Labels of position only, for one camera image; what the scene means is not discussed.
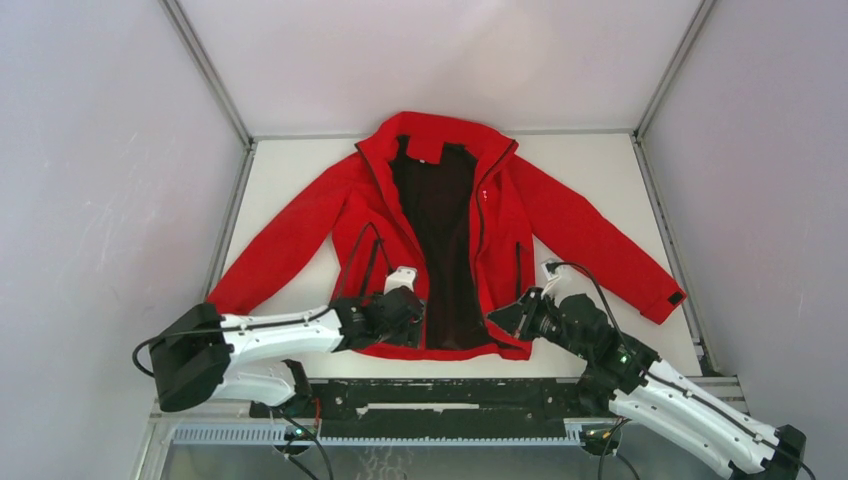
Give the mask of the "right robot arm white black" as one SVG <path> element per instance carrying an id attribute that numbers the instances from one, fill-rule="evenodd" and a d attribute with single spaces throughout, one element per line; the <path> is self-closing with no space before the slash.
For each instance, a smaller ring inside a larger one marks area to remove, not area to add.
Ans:
<path id="1" fill-rule="evenodd" d="M 729 406 L 623 333 L 585 294 L 555 301 L 534 287 L 487 318 L 516 340 L 544 339 L 584 360 L 576 386 L 584 412 L 634 421 L 724 479 L 795 479 L 810 471 L 800 430 Z"/>

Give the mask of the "red jacket black lining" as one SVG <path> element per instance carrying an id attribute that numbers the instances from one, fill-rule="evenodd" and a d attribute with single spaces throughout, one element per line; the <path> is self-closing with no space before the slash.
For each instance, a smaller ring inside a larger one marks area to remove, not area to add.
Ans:
<path id="1" fill-rule="evenodd" d="M 335 293 L 367 296 L 387 274 L 414 267 L 425 303 L 417 346 L 366 354 L 460 361 L 526 360 L 532 346 L 487 320 L 536 278 L 534 245 L 588 268 L 654 323 L 685 291 L 586 198 L 520 157 L 518 144 L 468 120 L 400 112 L 291 200 L 247 245 L 209 295 L 247 314 L 288 284 L 331 241 Z"/>

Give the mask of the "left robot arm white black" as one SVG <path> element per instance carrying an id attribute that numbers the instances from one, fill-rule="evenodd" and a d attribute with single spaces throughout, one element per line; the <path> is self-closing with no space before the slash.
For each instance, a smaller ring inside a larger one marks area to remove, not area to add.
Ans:
<path id="1" fill-rule="evenodd" d="M 164 412 L 221 399 L 298 417 L 310 409 L 313 392 L 295 356 L 363 350 L 418 333 L 423 314 L 423 302 L 405 286 L 279 315 L 222 314 L 201 303 L 142 346 Z"/>

